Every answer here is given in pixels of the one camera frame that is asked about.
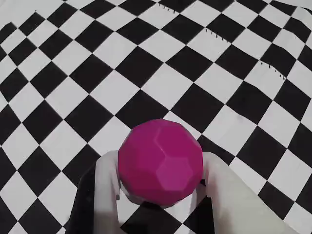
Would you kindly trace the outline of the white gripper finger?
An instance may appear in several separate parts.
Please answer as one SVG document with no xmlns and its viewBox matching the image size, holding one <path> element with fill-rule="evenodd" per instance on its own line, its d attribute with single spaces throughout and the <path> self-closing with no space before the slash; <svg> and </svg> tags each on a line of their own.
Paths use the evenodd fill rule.
<svg viewBox="0 0 312 234">
<path fill-rule="evenodd" d="M 217 234 L 294 234 L 217 155 L 203 152 L 206 195 Z"/>
</svg>

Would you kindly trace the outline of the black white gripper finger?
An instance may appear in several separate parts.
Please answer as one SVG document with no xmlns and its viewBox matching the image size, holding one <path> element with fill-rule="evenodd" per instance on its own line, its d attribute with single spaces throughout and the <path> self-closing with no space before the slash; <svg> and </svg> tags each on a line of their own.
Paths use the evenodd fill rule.
<svg viewBox="0 0 312 234">
<path fill-rule="evenodd" d="M 117 234 L 117 196 L 120 182 L 117 151 L 101 156 L 81 177 L 67 234 Z"/>
</svg>

